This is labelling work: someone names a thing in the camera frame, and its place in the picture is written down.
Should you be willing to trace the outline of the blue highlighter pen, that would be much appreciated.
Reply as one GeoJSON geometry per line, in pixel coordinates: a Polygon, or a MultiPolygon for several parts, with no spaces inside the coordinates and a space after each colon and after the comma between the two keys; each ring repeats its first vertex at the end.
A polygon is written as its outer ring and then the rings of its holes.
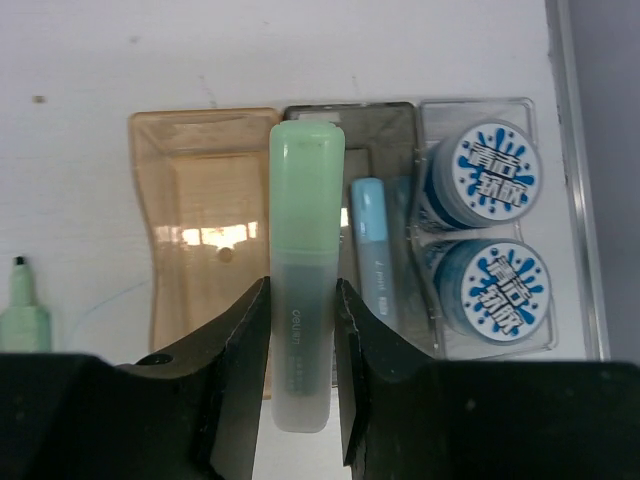
{"type": "Polygon", "coordinates": [[[383,182],[374,177],[354,180],[351,203],[361,298],[380,321],[397,330],[398,313],[383,182]]]}

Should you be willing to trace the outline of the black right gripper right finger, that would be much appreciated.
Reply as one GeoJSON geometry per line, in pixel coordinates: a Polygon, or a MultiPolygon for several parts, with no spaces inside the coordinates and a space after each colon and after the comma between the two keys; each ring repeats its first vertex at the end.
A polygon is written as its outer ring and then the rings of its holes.
{"type": "Polygon", "coordinates": [[[635,479],[639,369],[451,361],[336,286],[342,455],[356,479],[635,479]]]}

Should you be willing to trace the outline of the green highlighter pen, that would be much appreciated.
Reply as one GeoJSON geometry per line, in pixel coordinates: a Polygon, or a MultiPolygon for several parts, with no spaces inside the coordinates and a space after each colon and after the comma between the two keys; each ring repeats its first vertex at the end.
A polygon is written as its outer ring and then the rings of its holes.
{"type": "Polygon", "coordinates": [[[322,120],[270,133],[272,418],[316,433],[329,418],[345,137],[322,120]]]}

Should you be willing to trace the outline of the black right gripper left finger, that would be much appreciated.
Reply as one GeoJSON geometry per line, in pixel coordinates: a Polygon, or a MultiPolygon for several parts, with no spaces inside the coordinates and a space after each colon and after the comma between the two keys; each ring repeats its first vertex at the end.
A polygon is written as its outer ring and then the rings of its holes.
{"type": "Polygon", "coordinates": [[[5,479],[248,479],[270,337],[270,284],[134,364],[1,358],[5,479]]]}

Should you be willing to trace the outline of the blue-lidded cleaning gel jar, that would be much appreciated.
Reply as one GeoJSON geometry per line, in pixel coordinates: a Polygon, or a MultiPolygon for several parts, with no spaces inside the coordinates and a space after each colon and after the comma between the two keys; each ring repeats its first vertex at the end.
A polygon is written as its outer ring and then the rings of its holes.
{"type": "Polygon", "coordinates": [[[525,131],[499,119],[474,122],[427,151],[416,222],[431,232],[513,223],[534,206],[542,183],[541,157],[525,131]]]}

